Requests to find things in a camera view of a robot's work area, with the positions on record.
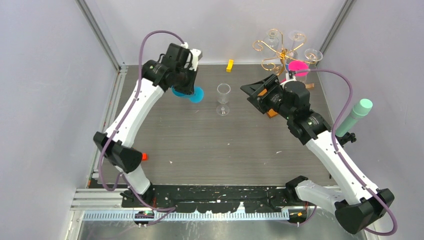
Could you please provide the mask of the pink wine glass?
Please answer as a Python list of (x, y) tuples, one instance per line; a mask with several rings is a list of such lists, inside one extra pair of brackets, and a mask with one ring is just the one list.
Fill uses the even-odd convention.
[(288, 80), (296, 80), (298, 82), (306, 84), (308, 72), (301, 72), (296, 74), (294, 74), (294, 72), (300, 70), (308, 70), (309, 65), (307, 63), (299, 60), (292, 60), (290, 63), (284, 63), (282, 66), (284, 70), (284, 79), (281, 80), (281, 85), (287, 82)]

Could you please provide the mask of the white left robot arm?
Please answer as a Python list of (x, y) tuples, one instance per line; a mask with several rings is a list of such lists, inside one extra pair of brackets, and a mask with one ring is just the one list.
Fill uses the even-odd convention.
[(141, 207), (153, 202), (151, 181), (142, 169), (143, 153), (134, 149), (135, 137), (155, 103), (169, 90), (182, 95), (195, 94), (195, 80), (202, 52), (186, 44), (171, 43), (158, 60), (146, 61), (141, 76), (118, 117), (105, 132), (96, 132), (93, 141), (135, 191), (134, 200)]

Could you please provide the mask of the clear wine glass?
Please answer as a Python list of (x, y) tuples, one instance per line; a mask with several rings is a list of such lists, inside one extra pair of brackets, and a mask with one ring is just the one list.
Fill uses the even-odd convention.
[(216, 108), (216, 112), (220, 116), (226, 116), (230, 112), (230, 107), (228, 106), (230, 99), (231, 87), (226, 83), (221, 83), (217, 86), (217, 102), (219, 105)]

